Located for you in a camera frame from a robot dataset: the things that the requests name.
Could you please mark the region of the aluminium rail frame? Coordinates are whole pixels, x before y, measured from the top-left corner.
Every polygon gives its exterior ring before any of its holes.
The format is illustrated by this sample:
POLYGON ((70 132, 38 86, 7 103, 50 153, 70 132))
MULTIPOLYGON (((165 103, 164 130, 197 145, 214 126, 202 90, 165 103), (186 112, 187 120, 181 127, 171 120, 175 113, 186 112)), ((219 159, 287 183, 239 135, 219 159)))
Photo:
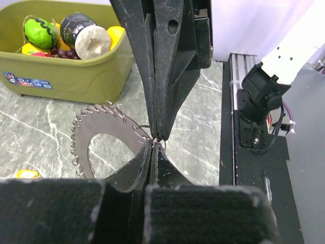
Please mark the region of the aluminium rail frame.
POLYGON ((242 88, 242 80, 252 67, 258 63, 259 59, 256 55, 231 53, 230 61, 230 85, 232 92, 232 108, 233 111, 238 110, 237 91, 242 88))

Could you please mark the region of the red dragon fruit toy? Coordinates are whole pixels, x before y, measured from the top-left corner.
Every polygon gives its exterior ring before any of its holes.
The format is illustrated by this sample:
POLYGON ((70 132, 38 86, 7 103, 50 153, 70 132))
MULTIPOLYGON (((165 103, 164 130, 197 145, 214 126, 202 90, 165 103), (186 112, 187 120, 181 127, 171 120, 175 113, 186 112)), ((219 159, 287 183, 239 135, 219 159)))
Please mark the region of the red dragon fruit toy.
POLYGON ((51 57, 51 54, 43 53, 43 52, 29 52, 28 55, 31 56, 40 56, 40 57, 51 57))

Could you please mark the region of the dark grapes toy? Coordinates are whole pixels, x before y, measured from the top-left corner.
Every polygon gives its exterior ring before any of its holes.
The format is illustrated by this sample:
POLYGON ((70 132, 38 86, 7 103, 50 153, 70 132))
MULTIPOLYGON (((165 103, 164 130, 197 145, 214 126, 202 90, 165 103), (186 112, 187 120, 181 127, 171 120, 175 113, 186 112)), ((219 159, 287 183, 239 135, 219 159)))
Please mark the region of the dark grapes toy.
POLYGON ((77 60, 80 59, 80 57, 72 49, 69 49, 68 51, 66 51, 63 49, 57 49, 57 48, 53 47, 50 50, 50 52, 51 52, 52 57, 65 58, 65 59, 77 59, 77 60))

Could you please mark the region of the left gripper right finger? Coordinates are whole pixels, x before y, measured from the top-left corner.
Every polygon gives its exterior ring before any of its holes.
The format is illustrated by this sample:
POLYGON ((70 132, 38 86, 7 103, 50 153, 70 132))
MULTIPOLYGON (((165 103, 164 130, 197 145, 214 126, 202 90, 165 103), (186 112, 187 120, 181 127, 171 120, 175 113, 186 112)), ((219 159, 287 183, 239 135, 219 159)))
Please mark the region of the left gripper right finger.
POLYGON ((279 243, 266 195, 247 186, 184 185, 160 144, 145 190, 146 243, 279 243))

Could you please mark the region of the black tin can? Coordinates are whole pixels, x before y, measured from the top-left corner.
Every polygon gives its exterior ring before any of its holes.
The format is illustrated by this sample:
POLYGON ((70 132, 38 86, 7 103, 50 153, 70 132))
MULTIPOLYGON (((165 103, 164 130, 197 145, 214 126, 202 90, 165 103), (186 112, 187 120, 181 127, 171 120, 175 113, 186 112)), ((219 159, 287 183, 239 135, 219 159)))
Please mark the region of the black tin can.
POLYGON ((79 12, 63 19, 60 24, 60 35, 63 42, 81 59, 100 57, 109 52, 112 44, 106 29, 79 12))

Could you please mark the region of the yellow lemon toy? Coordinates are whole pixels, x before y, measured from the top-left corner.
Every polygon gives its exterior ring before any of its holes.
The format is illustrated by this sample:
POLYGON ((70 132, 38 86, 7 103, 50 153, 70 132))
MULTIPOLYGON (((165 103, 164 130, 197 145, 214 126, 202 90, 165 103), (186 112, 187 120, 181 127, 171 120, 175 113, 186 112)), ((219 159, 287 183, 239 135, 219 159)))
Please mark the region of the yellow lemon toy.
POLYGON ((121 26, 112 26, 107 29, 107 33, 111 38, 110 50, 115 48, 115 46, 119 42, 120 38, 124 34, 124 32, 125 32, 125 29, 121 26))

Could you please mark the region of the yellow banana toy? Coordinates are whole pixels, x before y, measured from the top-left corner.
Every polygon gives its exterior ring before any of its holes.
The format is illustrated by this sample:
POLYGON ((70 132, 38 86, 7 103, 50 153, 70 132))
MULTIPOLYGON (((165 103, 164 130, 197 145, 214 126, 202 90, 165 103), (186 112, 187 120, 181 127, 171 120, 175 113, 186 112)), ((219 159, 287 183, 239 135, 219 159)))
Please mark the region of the yellow banana toy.
POLYGON ((48 49, 41 49, 39 47, 34 46, 31 43, 26 43, 22 46, 21 53, 26 55, 32 55, 33 53, 44 53, 44 54, 50 54, 51 51, 48 49))

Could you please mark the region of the olive green plastic bin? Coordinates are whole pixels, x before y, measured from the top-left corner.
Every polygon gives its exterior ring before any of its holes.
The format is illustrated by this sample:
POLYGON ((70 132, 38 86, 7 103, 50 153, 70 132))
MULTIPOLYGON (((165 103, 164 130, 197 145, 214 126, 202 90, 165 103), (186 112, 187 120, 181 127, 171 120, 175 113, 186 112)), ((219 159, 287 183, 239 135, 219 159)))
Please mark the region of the olive green plastic bin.
POLYGON ((19 52, 27 16, 61 22, 75 12, 87 15, 104 28, 119 24, 109 4, 21 1, 1 9, 1 82, 9 90, 18 95, 93 104, 119 99, 133 67, 127 35, 122 35, 111 51, 95 59, 39 57, 19 52))

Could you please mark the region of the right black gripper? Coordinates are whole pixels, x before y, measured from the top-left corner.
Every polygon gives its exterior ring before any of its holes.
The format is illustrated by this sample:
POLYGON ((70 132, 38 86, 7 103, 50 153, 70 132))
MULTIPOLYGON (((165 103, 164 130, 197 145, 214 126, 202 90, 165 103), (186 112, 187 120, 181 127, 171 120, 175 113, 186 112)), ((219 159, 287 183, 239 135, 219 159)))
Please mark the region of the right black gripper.
POLYGON ((211 1, 110 3, 126 30, 142 78, 151 136, 167 140, 200 68, 211 66, 211 1))

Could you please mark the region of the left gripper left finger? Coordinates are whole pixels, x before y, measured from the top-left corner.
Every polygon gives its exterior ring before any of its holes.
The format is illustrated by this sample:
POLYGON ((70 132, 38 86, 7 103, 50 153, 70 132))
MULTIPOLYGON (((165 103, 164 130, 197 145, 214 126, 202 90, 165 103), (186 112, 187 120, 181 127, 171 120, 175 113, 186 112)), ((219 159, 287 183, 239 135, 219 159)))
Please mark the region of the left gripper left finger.
POLYGON ((109 179, 1 181, 1 243, 141 243, 152 144, 109 179))

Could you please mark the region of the green watermelon toy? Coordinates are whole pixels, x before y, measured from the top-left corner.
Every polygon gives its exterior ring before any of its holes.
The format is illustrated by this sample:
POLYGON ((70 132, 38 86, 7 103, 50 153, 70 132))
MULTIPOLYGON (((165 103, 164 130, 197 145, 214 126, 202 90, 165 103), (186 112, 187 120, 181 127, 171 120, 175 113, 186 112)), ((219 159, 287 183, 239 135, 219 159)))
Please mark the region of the green watermelon toy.
POLYGON ((23 27, 26 39, 40 49, 51 49, 56 46, 58 34, 56 27, 42 18, 30 18, 23 27))

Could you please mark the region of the black mounting base plate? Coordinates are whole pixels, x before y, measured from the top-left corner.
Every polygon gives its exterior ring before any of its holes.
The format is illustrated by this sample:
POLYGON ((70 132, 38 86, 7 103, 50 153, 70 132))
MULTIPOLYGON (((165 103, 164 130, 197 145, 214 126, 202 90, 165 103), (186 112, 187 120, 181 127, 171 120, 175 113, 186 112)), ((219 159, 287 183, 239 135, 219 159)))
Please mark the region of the black mounting base plate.
POLYGON ((223 64, 219 183, 253 186, 266 195, 274 211, 282 243, 303 243, 287 161, 287 140, 279 135, 280 119, 272 110, 284 111, 282 96, 288 85, 268 75, 258 61, 242 80, 237 91, 238 110, 232 108, 230 61, 223 64))

